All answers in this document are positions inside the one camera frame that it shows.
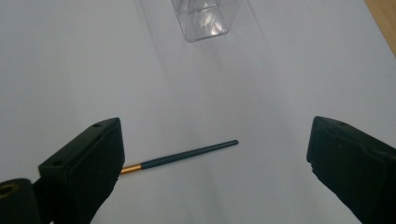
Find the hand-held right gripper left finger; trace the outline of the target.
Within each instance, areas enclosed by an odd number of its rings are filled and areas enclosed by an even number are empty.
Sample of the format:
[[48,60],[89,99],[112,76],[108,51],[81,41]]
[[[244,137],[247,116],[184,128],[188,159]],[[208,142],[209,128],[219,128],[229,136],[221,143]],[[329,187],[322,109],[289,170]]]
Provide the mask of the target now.
[[90,224],[112,193],[125,156],[120,119],[97,122],[38,166],[40,192],[55,224]]

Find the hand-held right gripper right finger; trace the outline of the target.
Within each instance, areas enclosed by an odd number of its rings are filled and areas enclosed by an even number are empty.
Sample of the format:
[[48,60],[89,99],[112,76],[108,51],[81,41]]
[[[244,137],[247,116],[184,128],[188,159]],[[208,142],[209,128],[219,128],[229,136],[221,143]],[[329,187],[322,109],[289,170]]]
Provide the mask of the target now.
[[362,224],[396,224],[396,148],[347,123],[316,116],[306,160]]

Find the dark handle makeup brush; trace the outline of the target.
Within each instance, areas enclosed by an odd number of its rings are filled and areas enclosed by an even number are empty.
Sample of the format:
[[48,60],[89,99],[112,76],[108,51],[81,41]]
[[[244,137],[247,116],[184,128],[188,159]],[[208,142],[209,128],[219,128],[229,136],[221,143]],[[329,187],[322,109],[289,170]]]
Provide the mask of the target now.
[[226,147],[233,147],[239,144],[238,140],[232,140],[232,141],[228,141],[228,142],[224,142],[224,143],[220,143],[220,144],[216,144],[213,146],[208,146],[208,147],[201,147],[201,148],[197,148],[197,149],[193,149],[193,150],[189,150],[189,151],[185,151],[185,152],[180,152],[177,154],[173,154],[173,155],[168,155],[165,157],[161,157],[158,159],[154,159],[154,160],[150,160],[150,161],[144,161],[138,164],[134,164],[134,165],[130,165],[130,166],[126,166],[123,167],[120,171],[120,173],[122,175],[126,175],[126,174],[130,174],[133,172],[138,172],[141,170],[147,170],[147,169],[151,169],[151,168],[155,168],[155,167],[159,167],[159,166],[163,166],[169,163],[173,163],[173,162],[178,162],[178,161],[183,161],[186,159],[190,159],[193,157],[197,157],[206,153],[210,153],[210,152],[214,152],[217,150],[221,150],[224,149]]

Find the clear plastic compartment container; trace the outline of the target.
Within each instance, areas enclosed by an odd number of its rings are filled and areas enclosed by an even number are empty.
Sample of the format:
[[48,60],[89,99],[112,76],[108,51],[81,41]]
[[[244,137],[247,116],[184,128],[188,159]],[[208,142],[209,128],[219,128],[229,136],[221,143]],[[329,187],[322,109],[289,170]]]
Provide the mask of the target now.
[[188,42],[229,33],[243,0],[170,0]]

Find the white paper sheet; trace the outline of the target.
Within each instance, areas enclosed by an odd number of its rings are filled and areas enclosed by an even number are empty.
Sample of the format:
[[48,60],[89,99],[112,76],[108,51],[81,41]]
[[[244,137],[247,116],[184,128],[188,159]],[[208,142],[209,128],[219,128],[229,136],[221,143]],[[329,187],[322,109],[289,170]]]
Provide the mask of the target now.
[[313,118],[396,147],[396,56],[364,0],[245,0],[194,43],[170,0],[0,0],[0,182],[119,118],[128,163],[92,224],[360,224],[306,159]]

